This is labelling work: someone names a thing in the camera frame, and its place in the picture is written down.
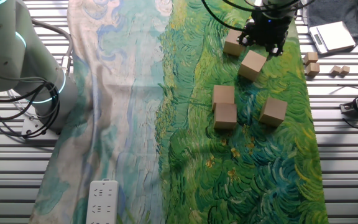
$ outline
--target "cardboard cube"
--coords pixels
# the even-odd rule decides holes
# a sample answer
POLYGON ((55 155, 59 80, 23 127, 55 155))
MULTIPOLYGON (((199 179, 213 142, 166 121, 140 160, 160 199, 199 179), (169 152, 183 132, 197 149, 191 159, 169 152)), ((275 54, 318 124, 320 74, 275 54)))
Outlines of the cardboard cube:
POLYGON ((348 67, 348 66, 343 66, 343 67, 341 68, 341 75, 347 75, 347 74, 349 74, 349 72, 351 72, 351 68, 350 68, 350 67, 348 67))
POLYGON ((215 110, 216 103, 234 104, 234 86, 214 86, 212 95, 212 111, 215 110))
POLYGON ((315 77, 320 72, 320 64, 319 63, 310 63, 306 67, 306 75, 315 77))
POLYGON ((239 75, 254 82, 258 78, 259 72, 261 71, 265 62, 266 57, 250 50, 241 62, 239 75))
POLYGON ((237 124, 237 105, 216 103, 214 115, 214 129, 233 130, 237 124))
POLYGON ((287 106, 286 101, 268 97, 260 113, 259 122, 278 127, 285 119, 287 106))
POLYGON ((305 65, 309 65, 310 63, 316 63, 318 61, 317 52, 308 52, 303 59, 305 65))
POLYGON ((339 66, 333 66, 333 69, 329 72, 332 75, 339 75, 341 72, 341 68, 339 66))
POLYGON ((237 42, 237 38, 241 35, 241 31, 229 30, 224 42, 223 52, 229 55, 240 56, 245 47, 237 42))

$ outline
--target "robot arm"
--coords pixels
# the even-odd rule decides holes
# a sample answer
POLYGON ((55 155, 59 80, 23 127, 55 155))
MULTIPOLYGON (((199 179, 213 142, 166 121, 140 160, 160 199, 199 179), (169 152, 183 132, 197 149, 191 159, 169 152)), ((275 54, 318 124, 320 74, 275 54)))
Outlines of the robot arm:
MULTIPOLYGON (((61 107, 50 127, 62 129, 74 107, 77 88, 35 33, 24 2, 0 0, 0 91, 13 89, 27 95, 40 86, 39 82, 25 82, 28 79, 44 80, 57 89, 61 107)), ((51 93, 45 90, 36 94, 32 105, 38 115, 46 116, 55 111, 52 101, 51 93)))
POLYGON ((264 46, 270 55, 279 56, 288 35, 288 28, 296 16, 300 0, 263 0, 255 6, 252 20, 244 26, 238 42, 244 46, 264 46))

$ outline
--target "power outlet socket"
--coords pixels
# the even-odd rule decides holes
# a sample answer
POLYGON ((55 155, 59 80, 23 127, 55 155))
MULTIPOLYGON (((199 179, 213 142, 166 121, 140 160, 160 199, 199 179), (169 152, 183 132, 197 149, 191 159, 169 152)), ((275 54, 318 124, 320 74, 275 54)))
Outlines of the power outlet socket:
POLYGON ((118 182, 115 180, 91 182, 86 224, 116 224, 118 188, 118 182))

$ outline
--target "metal grating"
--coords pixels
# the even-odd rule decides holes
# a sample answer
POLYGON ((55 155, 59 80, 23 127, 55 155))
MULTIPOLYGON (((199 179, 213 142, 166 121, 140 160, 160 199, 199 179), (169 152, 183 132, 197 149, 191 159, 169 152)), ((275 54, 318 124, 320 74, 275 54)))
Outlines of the metal grating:
MULTIPOLYGON (((25 3, 34 18, 68 30, 67 0, 25 3)), ((316 51, 301 17, 296 24, 302 54, 316 51)), ((68 47, 65 38, 40 27, 35 29, 60 62, 68 47)), ((358 223, 358 129, 343 122, 339 110, 340 103, 350 102, 358 96, 358 89, 341 86, 358 87, 358 46, 351 53, 325 57, 319 63, 321 73, 307 84, 329 222, 358 223), (330 77, 328 73, 334 65, 350 66, 351 72, 344 78, 330 77)), ((11 104, 0 104, 0 109, 2 116, 17 112, 11 104)), ((23 119, 18 118, 9 124, 21 131, 22 122, 23 119)), ((358 119, 351 123, 358 126, 358 119)), ((0 133, 0 223, 28 222, 54 144, 54 141, 23 144, 0 133)))

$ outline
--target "white device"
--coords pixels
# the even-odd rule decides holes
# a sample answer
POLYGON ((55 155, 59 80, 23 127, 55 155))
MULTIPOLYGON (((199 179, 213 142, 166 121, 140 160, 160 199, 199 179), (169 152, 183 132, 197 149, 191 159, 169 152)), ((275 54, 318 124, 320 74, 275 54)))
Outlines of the white device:
POLYGON ((86 224, 116 224, 118 206, 118 182, 94 180, 89 187, 86 224))
POLYGON ((344 50, 356 45, 344 22, 310 27, 309 33, 320 54, 344 50))

